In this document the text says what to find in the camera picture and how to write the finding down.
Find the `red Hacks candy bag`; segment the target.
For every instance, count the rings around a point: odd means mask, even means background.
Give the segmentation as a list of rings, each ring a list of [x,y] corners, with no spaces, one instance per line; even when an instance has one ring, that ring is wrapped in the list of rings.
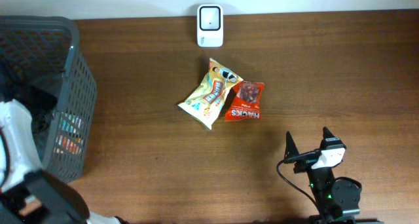
[[[242,81],[233,87],[236,93],[225,121],[261,119],[260,100],[265,84],[262,82]]]

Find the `yellow snack bag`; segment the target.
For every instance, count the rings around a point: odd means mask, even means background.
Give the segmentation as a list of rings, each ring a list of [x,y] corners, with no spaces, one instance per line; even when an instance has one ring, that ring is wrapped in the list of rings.
[[[200,85],[177,106],[211,130],[230,90],[242,81],[231,69],[210,58],[208,72]]]

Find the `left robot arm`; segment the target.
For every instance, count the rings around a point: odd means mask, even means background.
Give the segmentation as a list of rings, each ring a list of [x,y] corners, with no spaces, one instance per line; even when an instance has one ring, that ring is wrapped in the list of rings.
[[[76,190],[43,170],[31,122],[19,101],[1,102],[1,222],[126,223],[91,212]]]

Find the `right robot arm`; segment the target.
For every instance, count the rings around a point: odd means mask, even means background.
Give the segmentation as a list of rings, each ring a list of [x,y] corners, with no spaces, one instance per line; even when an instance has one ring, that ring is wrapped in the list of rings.
[[[355,218],[360,214],[362,184],[349,177],[335,177],[333,173],[333,168],[343,161],[346,152],[346,146],[340,138],[323,127],[319,148],[305,153],[298,151],[290,132],[286,132],[285,142],[284,158],[277,164],[276,171],[288,185],[307,196],[316,207],[318,215],[311,215],[309,223],[379,223],[377,219]],[[280,172],[282,164],[293,164],[294,173],[308,175],[312,195],[285,178]]]

